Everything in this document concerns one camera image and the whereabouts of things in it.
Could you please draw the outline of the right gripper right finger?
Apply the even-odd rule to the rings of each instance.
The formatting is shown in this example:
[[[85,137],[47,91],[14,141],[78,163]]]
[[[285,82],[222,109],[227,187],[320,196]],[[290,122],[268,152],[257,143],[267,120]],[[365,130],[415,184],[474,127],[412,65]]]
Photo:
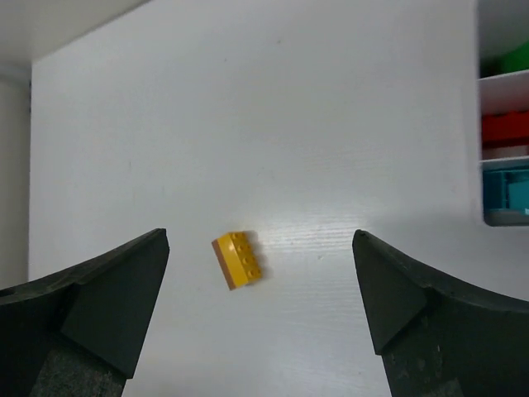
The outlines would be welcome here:
[[[393,396],[526,396],[528,303],[469,284],[371,233],[352,241]]]

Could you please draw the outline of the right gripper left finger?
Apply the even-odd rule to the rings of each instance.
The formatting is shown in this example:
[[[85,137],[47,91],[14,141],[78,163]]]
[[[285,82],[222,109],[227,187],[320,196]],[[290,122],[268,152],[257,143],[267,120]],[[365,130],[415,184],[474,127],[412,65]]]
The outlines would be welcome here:
[[[120,396],[133,378],[169,259],[157,228],[1,291],[3,396]]]

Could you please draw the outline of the yellow brown lego brick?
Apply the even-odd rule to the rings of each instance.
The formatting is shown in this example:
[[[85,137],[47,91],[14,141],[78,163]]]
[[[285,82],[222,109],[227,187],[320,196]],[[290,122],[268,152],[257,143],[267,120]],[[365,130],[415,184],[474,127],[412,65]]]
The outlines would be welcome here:
[[[265,255],[257,232],[226,232],[212,241],[212,249],[230,291],[265,279]]]

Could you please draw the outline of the green half-round lego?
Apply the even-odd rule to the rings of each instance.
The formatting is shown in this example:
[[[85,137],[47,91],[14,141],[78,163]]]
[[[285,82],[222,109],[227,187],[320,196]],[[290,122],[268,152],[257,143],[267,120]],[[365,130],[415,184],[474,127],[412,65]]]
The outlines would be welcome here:
[[[498,55],[480,62],[481,78],[500,74],[510,74],[528,69],[529,43],[525,42],[506,54]]]

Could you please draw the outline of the teal oval lego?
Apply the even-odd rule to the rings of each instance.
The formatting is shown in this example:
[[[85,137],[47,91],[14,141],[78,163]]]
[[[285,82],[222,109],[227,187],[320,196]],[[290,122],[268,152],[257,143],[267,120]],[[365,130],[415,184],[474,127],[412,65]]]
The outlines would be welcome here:
[[[483,206],[486,213],[511,211],[528,214],[528,167],[483,171]]]

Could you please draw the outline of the red rectangular lego brick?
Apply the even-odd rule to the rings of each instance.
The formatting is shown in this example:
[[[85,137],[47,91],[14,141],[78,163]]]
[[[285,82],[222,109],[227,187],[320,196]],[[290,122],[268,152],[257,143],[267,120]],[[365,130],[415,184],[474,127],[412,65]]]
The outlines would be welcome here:
[[[483,148],[524,146],[528,144],[528,111],[481,117]]]

